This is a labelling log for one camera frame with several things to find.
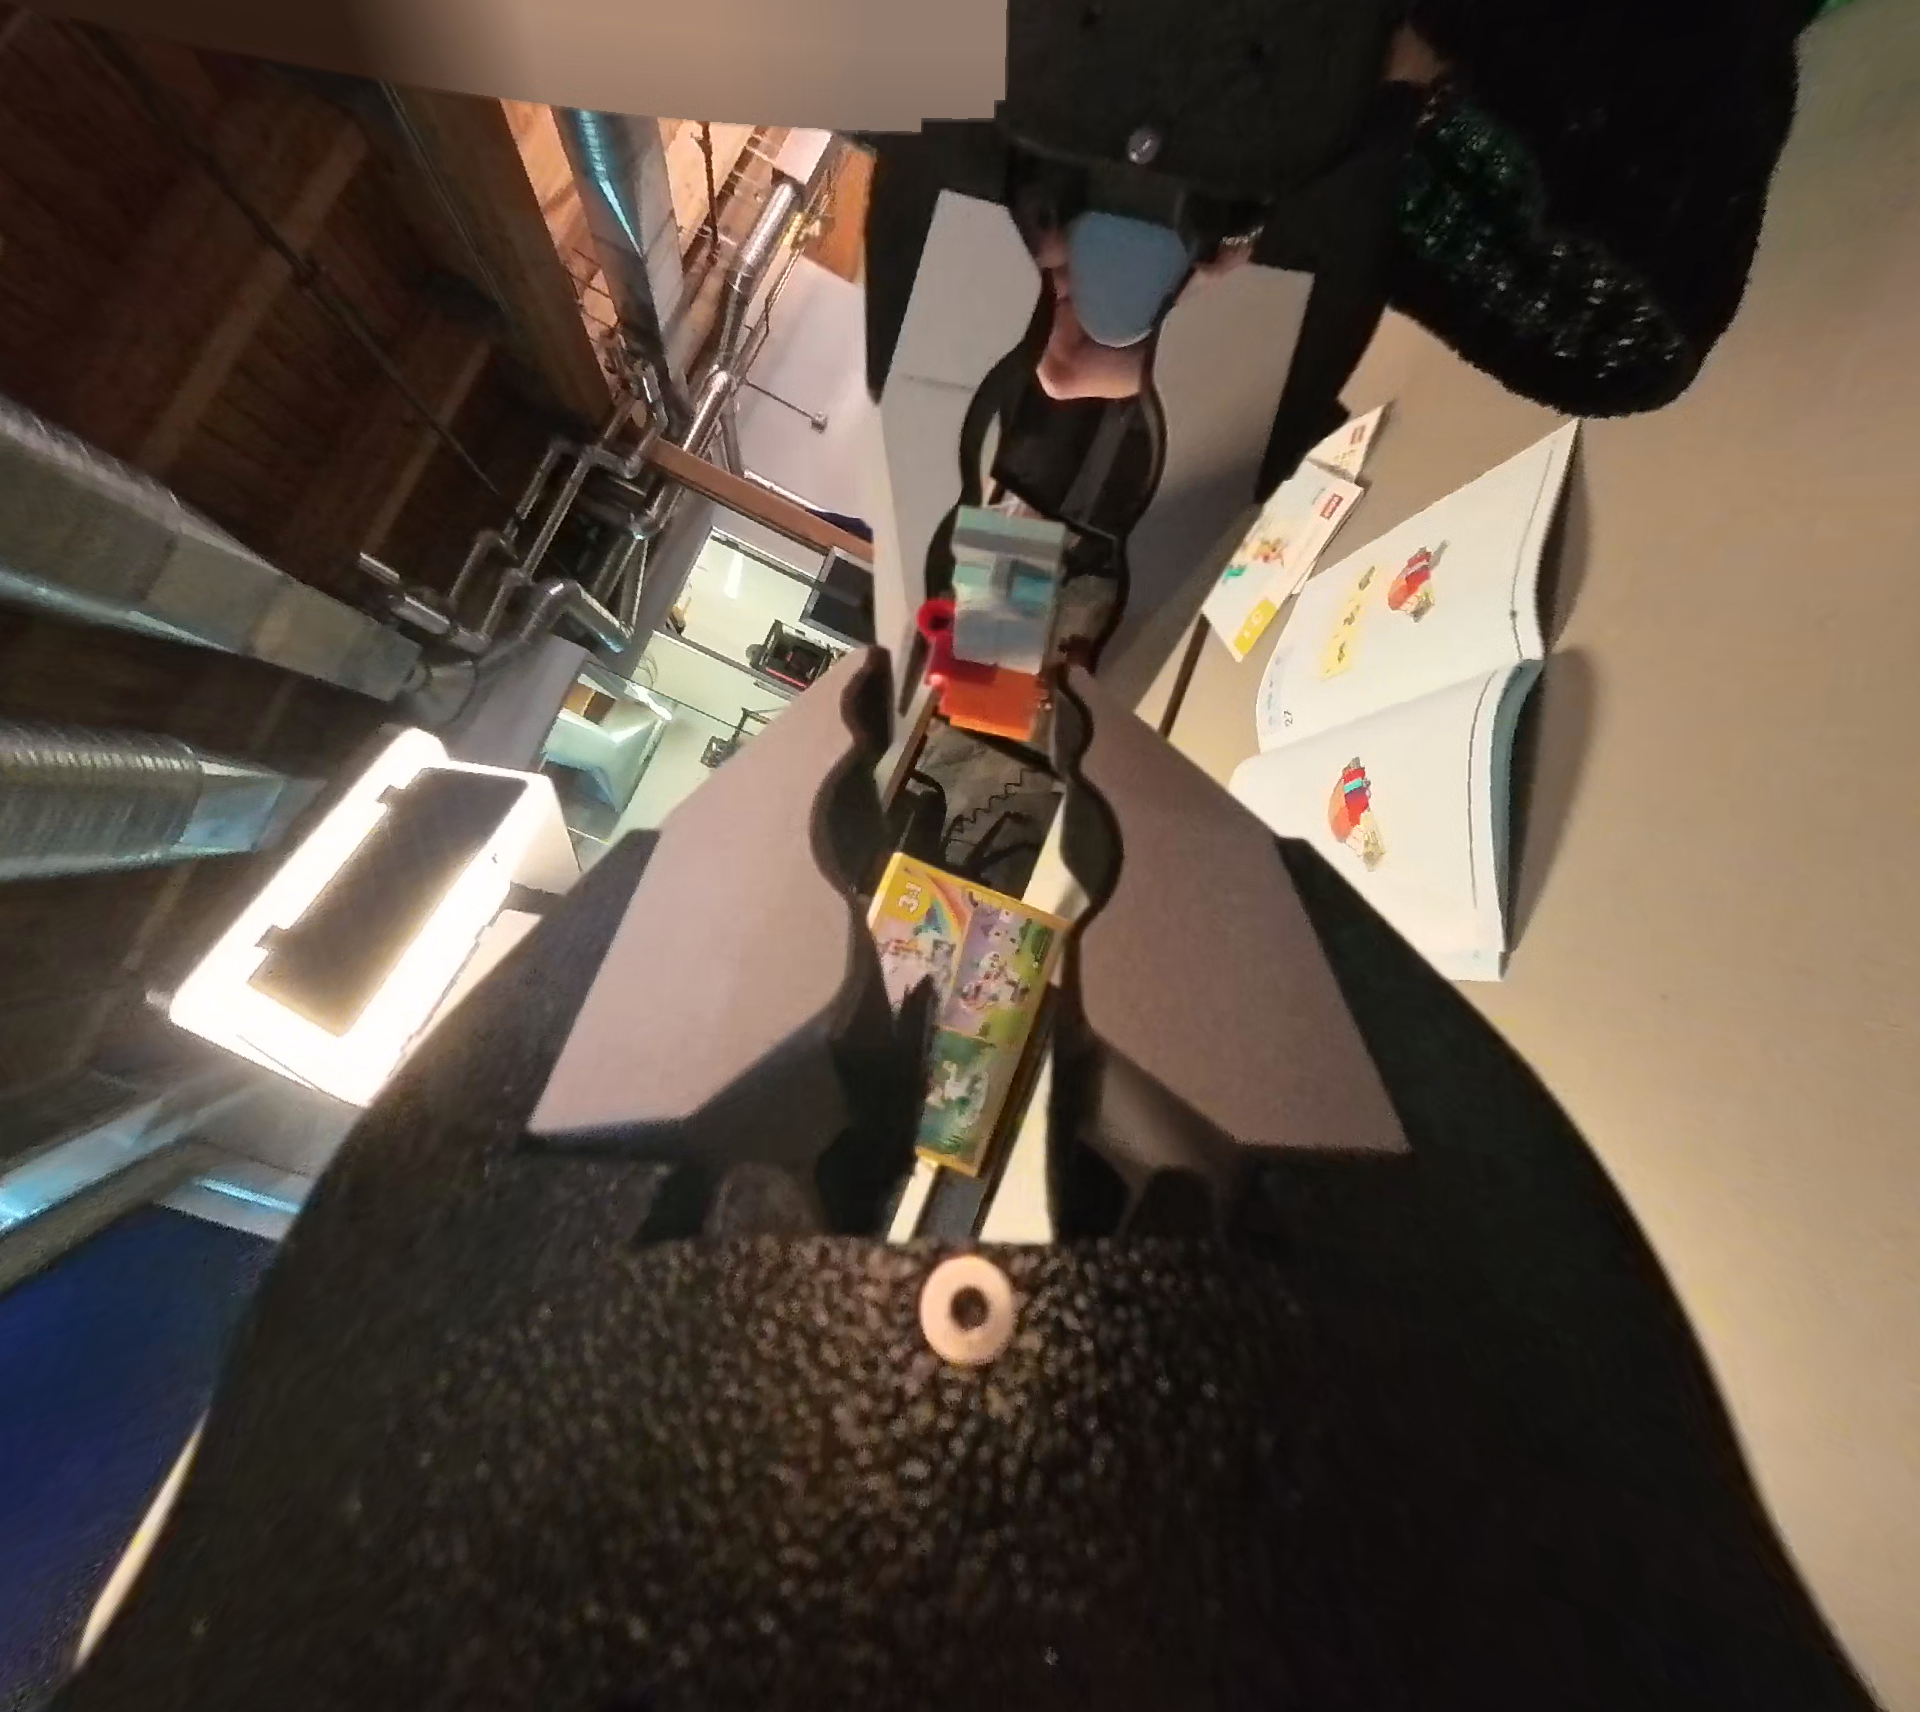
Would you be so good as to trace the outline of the bright white light fixture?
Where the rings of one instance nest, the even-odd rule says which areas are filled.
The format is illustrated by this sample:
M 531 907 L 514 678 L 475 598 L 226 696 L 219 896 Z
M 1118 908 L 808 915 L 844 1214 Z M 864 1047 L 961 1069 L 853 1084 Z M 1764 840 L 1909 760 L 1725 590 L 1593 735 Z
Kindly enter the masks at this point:
M 543 775 L 456 758 L 408 726 L 160 1010 L 209 1049 L 362 1111 L 580 878 Z

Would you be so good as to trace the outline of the yellow lego box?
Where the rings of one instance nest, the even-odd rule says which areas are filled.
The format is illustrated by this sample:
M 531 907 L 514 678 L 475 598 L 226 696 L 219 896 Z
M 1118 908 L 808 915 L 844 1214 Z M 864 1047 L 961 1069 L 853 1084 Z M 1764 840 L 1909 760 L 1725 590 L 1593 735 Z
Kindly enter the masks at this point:
M 917 1159 L 978 1179 L 1032 1057 L 1068 920 L 896 852 L 867 926 L 889 1003 L 926 999 Z

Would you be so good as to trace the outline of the rectangular metal ventilation duct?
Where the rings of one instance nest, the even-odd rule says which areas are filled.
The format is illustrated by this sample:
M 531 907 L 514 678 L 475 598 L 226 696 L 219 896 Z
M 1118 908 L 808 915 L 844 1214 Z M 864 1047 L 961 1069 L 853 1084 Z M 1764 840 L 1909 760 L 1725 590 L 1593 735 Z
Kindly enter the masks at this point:
M 449 723 L 492 675 L 279 571 L 155 479 L 1 398 L 1 604 Z

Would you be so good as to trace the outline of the pale blue instruction booklet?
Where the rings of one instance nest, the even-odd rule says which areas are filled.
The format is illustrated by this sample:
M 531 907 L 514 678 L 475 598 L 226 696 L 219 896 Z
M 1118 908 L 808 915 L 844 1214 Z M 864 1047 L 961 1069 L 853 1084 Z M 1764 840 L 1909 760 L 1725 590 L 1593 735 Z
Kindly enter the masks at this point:
M 1578 434 L 1553 428 L 1315 573 L 1259 678 L 1257 750 L 1226 781 L 1451 983 L 1502 981 L 1513 948 L 1512 767 Z

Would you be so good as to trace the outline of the multicoloured lego model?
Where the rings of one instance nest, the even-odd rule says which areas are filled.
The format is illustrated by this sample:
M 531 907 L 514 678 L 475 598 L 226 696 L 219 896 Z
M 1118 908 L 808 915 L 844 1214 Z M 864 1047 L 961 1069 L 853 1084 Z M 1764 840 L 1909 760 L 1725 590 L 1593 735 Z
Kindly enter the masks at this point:
M 932 596 L 955 604 L 951 678 L 923 689 L 949 728 L 1030 745 L 1059 664 L 1068 524 L 1024 511 L 961 505 Z

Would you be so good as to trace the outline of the white instruction leaflet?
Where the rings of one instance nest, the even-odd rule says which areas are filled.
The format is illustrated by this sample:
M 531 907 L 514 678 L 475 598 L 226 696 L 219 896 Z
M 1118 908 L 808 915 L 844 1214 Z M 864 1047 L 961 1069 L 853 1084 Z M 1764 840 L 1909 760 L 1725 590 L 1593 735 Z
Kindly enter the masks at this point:
M 1306 452 L 1304 465 L 1332 479 L 1363 484 L 1370 455 L 1390 423 L 1392 409 L 1393 402 L 1388 400 L 1332 428 Z
M 1358 479 L 1307 462 L 1259 507 L 1202 604 L 1202 620 L 1245 662 L 1362 502 Z

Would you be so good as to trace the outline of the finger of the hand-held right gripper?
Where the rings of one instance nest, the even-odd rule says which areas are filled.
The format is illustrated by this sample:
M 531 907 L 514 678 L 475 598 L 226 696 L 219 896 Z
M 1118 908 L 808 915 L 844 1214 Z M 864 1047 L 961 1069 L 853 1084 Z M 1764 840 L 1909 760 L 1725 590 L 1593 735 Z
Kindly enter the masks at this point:
M 1250 526 L 1307 302 L 1306 272 L 1247 263 L 1197 275 L 1164 319 L 1146 388 L 1157 475 L 1122 543 L 1098 652 L 1100 691 L 1125 706 L 1181 647 Z
M 1004 207 L 943 190 L 876 404 L 876 641 L 912 709 L 928 557 L 964 493 L 968 410 L 1041 310 L 1044 281 Z

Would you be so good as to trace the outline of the grey ceiling pipes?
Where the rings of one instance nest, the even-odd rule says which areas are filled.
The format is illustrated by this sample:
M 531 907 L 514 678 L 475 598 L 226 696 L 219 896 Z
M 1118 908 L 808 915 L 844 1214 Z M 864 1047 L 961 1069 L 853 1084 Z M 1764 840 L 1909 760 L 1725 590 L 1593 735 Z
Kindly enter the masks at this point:
M 641 368 L 598 433 L 543 447 L 504 518 L 468 543 L 448 590 L 411 585 L 369 553 L 354 568 L 387 618 L 474 667 L 552 637 L 612 661 L 640 638 L 648 577 L 682 509 L 668 461 L 688 459 L 701 428 L 701 413 Z

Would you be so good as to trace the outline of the person's right hand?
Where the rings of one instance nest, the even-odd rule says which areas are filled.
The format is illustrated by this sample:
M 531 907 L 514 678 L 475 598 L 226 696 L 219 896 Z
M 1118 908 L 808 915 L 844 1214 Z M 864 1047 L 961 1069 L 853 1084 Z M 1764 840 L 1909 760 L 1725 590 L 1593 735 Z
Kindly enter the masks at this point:
M 1044 396 L 1057 404 L 1116 404 L 1140 396 L 1155 334 L 1128 345 L 1108 345 L 1095 339 L 1071 304 L 1068 290 L 1057 288 L 1044 345 L 1036 356 L 1034 381 Z

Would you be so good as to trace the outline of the silver ventilation duct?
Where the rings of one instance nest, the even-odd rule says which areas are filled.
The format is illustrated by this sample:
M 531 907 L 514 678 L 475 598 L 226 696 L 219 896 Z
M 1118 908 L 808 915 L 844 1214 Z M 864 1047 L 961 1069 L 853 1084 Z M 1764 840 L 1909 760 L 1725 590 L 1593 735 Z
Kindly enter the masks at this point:
M 580 106 L 552 112 L 621 340 L 658 379 L 679 382 L 684 358 L 669 330 L 684 260 L 659 120 Z

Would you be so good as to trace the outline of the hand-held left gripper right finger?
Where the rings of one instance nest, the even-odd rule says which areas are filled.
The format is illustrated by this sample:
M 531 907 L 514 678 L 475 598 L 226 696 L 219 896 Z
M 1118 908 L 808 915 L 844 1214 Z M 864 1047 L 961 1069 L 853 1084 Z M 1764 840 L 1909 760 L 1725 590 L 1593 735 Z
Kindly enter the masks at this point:
M 1159 1185 L 1230 1223 L 1285 1159 L 1393 1161 L 1408 1130 L 1278 838 L 1084 668 L 1054 701 L 1075 891 L 1049 1065 L 1049 1221 Z

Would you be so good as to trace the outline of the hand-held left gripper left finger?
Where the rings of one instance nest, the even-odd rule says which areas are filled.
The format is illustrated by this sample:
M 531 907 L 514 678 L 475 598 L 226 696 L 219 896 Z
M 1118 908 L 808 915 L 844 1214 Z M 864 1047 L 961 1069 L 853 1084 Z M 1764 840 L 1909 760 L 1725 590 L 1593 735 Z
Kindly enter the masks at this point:
M 862 888 L 889 657 L 857 648 L 675 807 L 528 1119 L 663 1167 L 900 1157 L 900 1033 Z

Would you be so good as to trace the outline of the metal extraction hood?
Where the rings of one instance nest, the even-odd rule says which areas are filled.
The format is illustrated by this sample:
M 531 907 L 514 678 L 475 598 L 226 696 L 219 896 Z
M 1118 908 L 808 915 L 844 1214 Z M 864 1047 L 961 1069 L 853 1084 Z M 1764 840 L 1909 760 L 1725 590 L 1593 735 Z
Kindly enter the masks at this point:
M 612 808 L 630 805 L 675 723 L 669 705 L 643 687 L 609 689 L 580 672 L 540 746 L 540 768 L 574 777 Z

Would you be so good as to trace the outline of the corrugated metal ventilation duct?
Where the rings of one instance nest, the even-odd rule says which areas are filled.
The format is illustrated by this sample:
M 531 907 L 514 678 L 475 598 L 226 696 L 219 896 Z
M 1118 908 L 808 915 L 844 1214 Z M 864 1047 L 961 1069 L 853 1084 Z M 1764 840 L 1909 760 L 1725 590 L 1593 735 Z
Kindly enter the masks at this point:
M 1 882 L 271 848 L 324 785 L 165 735 L 1 723 Z

